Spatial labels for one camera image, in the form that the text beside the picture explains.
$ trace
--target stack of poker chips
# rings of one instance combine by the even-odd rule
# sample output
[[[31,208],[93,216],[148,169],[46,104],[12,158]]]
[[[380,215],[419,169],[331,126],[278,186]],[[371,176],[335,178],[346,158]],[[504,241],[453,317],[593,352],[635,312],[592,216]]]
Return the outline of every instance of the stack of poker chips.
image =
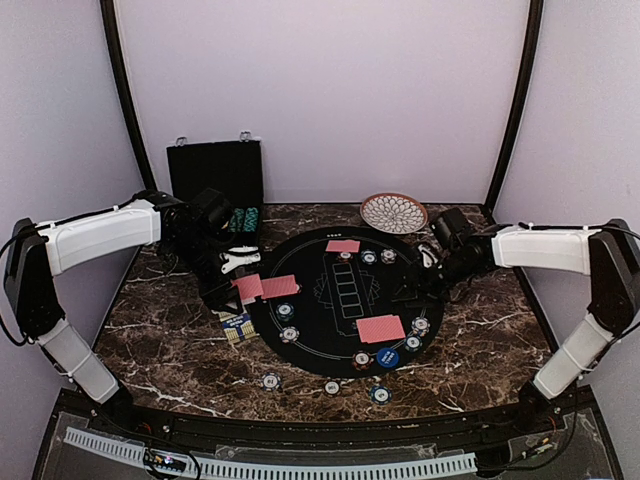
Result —
[[[242,227],[243,232],[255,232],[258,228],[258,209],[255,207],[247,208],[244,225]]]
[[[244,225],[244,210],[242,208],[235,208],[233,210],[233,217],[229,222],[229,231],[231,233],[241,232]]]
[[[260,212],[255,207],[247,208],[246,210],[235,208],[233,217],[229,221],[229,231],[231,233],[255,232],[258,229],[259,217]]]
[[[290,303],[281,303],[276,308],[276,317],[281,322],[289,322],[293,319],[293,305]]]

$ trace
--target decorative plate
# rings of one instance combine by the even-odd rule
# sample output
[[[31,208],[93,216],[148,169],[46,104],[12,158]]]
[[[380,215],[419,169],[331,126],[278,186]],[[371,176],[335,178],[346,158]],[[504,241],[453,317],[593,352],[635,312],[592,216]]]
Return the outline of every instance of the decorative plate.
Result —
[[[360,206],[360,215],[377,230],[404,235],[420,230],[427,223],[427,211],[411,197],[401,193],[378,193]]]

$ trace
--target white wall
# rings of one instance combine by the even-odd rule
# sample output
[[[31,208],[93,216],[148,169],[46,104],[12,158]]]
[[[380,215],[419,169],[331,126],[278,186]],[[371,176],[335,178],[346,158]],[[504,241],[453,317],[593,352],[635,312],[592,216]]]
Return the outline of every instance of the white wall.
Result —
[[[20,218],[104,208],[142,188],[98,1],[2,1],[0,65],[2,243]],[[85,338],[95,336],[130,258],[104,258],[57,279],[68,318]],[[4,292],[0,297],[13,327]],[[38,349],[0,338],[0,477],[31,478],[62,384]]]
[[[126,0],[120,31],[154,173],[165,148],[263,138],[268,202],[402,191],[482,202],[529,2]]]
[[[546,2],[540,45],[499,221],[640,230],[640,3]],[[589,302],[588,279],[528,272],[563,340]],[[626,478],[640,478],[640,335],[589,375]]]

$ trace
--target poker table mat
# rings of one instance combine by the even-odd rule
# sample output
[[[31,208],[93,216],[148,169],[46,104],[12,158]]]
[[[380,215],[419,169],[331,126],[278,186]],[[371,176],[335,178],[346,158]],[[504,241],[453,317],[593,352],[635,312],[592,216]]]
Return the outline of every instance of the poker table mat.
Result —
[[[358,241],[360,252],[342,262],[338,253],[326,252],[330,240]],[[381,261],[381,253],[387,249],[397,254],[392,264]],[[360,255],[367,250],[377,258],[371,265],[365,264]],[[308,372],[332,378],[383,375],[415,359],[433,341],[442,323],[444,305],[440,301],[430,300],[413,307],[391,301],[409,266],[416,261],[415,248],[372,228],[328,227],[297,235],[270,253],[260,276],[266,279],[293,274],[300,292],[265,301],[258,299],[249,305],[253,325],[275,352]],[[277,308],[285,303],[293,306],[294,315],[283,321],[278,318]],[[389,314],[400,317],[405,337],[411,334],[415,318],[428,319],[429,331],[417,351],[404,348],[405,337],[361,342],[357,319]],[[291,327],[299,332],[298,338],[283,341],[282,332]],[[366,352],[375,359],[380,350],[389,348],[399,356],[392,368],[375,360],[366,369],[355,368],[356,353]]]

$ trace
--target brown marble surface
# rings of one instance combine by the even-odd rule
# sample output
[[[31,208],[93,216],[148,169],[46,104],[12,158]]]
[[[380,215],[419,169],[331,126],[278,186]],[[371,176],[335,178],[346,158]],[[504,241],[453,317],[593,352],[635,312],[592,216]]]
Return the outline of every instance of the brown marble surface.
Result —
[[[430,217],[448,208],[426,205]],[[478,225],[476,207],[462,207]],[[262,247],[269,251],[298,233],[363,225],[357,205],[266,205]],[[431,240],[423,230],[403,238]],[[230,345],[202,304],[195,278],[140,252],[96,347],[139,405],[227,418],[277,421],[368,421],[478,410],[513,403],[517,390],[549,357],[535,316],[509,270],[475,280],[458,304],[447,305],[435,342],[418,360],[384,377],[342,380],[336,397],[327,381],[284,362],[256,337]],[[263,392],[266,372],[282,389]],[[371,386],[393,391],[373,404]]]

